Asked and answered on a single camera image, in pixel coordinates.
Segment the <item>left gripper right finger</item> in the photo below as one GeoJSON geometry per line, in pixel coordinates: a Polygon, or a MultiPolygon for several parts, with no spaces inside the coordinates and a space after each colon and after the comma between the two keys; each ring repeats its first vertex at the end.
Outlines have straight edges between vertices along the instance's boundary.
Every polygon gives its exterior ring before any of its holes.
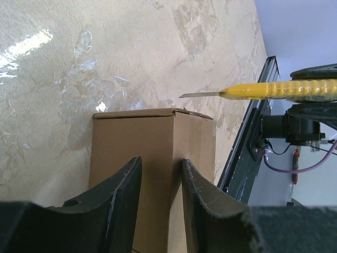
{"type": "Polygon", "coordinates": [[[336,252],[336,207],[249,207],[182,160],[188,252],[336,252]]]}

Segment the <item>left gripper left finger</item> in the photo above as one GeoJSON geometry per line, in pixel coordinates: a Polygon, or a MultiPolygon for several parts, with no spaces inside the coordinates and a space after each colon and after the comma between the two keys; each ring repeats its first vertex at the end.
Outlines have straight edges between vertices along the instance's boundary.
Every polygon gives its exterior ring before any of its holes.
{"type": "Polygon", "coordinates": [[[1,252],[131,252],[141,180],[134,157],[61,207],[1,202],[1,252]]]}

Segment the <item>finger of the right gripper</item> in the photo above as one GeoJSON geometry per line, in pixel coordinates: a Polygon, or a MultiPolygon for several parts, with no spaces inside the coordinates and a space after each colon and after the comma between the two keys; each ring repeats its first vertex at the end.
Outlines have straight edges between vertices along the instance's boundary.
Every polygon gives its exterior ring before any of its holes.
{"type": "Polygon", "coordinates": [[[299,103],[291,106],[287,113],[324,124],[336,124],[336,101],[299,103]]]}
{"type": "Polygon", "coordinates": [[[336,79],[336,72],[337,66],[336,63],[334,63],[297,70],[292,72],[290,77],[293,80],[336,79]]]}

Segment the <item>yellow utility knife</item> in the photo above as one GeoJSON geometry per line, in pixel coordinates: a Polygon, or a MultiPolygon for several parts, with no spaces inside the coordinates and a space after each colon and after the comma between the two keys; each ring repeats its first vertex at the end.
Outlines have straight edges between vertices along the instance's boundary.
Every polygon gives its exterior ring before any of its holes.
{"type": "Polygon", "coordinates": [[[217,92],[186,93],[181,98],[219,96],[229,100],[289,100],[293,102],[332,102],[336,100],[336,79],[294,80],[249,83],[217,92]]]}

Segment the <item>brown cardboard express box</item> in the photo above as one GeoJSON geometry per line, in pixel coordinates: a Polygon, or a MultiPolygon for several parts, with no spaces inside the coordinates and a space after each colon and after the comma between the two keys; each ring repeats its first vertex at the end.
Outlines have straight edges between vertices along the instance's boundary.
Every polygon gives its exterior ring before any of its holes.
{"type": "Polygon", "coordinates": [[[190,160],[214,181],[215,136],[211,117],[183,109],[94,115],[90,187],[142,158],[134,252],[187,252],[181,162],[190,160]]]}

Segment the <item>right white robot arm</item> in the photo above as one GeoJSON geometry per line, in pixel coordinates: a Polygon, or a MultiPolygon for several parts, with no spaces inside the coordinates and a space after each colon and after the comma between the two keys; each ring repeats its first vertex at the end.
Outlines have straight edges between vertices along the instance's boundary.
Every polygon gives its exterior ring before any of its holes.
{"type": "Polygon", "coordinates": [[[261,117],[260,136],[284,139],[291,145],[308,146],[325,138],[320,130],[323,123],[336,130],[336,64],[301,69],[290,74],[299,84],[287,100],[295,102],[284,115],[261,117]]]}

